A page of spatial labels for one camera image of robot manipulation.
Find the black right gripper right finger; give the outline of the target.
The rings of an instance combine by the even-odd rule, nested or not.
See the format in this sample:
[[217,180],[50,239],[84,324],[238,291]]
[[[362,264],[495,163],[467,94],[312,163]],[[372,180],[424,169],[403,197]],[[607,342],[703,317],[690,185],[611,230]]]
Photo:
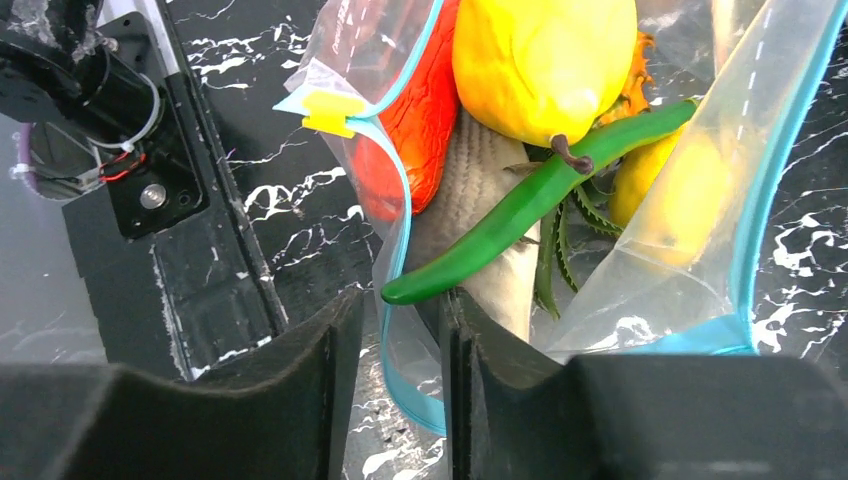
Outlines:
[[463,291],[440,300],[454,479],[843,479],[847,393],[791,357],[559,364]]

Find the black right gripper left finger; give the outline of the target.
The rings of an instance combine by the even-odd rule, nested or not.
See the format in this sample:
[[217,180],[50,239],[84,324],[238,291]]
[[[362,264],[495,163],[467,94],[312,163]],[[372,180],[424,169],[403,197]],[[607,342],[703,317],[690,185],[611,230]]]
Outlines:
[[365,294],[192,383],[122,365],[1,370],[5,479],[337,479]]

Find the clear zip top bag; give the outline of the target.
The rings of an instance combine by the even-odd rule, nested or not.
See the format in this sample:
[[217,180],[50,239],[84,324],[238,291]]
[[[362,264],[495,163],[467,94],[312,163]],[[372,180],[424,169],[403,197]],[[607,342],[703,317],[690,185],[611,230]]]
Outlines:
[[384,384],[447,431],[431,298],[557,362],[745,354],[754,271],[843,1],[328,1],[280,111],[383,246]]

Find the toy green bean pod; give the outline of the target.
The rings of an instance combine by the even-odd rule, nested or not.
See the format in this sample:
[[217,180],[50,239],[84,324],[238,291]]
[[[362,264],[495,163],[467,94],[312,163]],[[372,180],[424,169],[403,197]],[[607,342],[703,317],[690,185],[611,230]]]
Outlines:
[[698,106],[697,99],[687,98],[589,132],[571,148],[574,155],[593,160],[587,174],[578,173],[560,155],[538,163],[445,253],[387,282],[381,289],[382,300],[411,305],[459,285],[517,242],[576,186],[633,149],[672,134],[693,117]]

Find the toy grey fish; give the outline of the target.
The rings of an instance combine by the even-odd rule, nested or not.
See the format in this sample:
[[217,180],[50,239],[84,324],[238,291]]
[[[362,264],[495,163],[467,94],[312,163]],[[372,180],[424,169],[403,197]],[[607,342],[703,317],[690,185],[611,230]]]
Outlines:
[[520,141],[460,109],[436,194],[412,219],[404,263],[405,271],[411,271],[459,244],[459,256],[472,261],[460,287],[492,320],[523,341],[531,337],[541,223],[504,234],[506,220],[487,216],[538,168]]

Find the toy yellow lemon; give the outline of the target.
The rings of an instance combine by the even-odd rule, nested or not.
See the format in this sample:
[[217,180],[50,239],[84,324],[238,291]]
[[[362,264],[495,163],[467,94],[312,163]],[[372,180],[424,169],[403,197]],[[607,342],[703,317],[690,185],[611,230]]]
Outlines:
[[699,134],[671,166],[682,128],[625,155],[608,200],[610,220],[624,228],[647,196],[643,233],[656,258],[686,269],[696,262],[728,207],[733,175],[716,143]]

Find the toy red tomato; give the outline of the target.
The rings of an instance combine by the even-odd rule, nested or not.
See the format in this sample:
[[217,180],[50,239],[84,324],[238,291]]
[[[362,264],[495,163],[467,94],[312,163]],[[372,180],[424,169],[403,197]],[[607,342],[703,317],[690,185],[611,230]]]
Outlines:
[[[434,198],[441,182],[459,98],[451,64],[459,3],[446,1],[430,40],[406,87],[379,120],[405,169],[414,214]],[[373,220],[391,223],[402,206],[401,183],[385,151],[357,139],[351,160],[363,209]]]

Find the toy yellow pear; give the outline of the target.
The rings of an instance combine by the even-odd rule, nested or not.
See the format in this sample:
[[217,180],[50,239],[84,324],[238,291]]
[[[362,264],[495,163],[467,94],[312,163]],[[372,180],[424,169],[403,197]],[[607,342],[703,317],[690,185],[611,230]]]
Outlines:
[[588,174],[593,159],[572,148],[622,93],[637,39],[630,0],[462,1],[452,47],[460,103]]

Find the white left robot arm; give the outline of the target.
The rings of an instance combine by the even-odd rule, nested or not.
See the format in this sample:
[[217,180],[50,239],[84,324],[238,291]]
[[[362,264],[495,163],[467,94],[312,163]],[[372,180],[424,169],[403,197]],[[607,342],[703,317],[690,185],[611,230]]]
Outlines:
[[138,239],[207,204],[184,131],[183,95],[144,10],[103,1],[1,4],[1,112],[83,136],[118,229]]

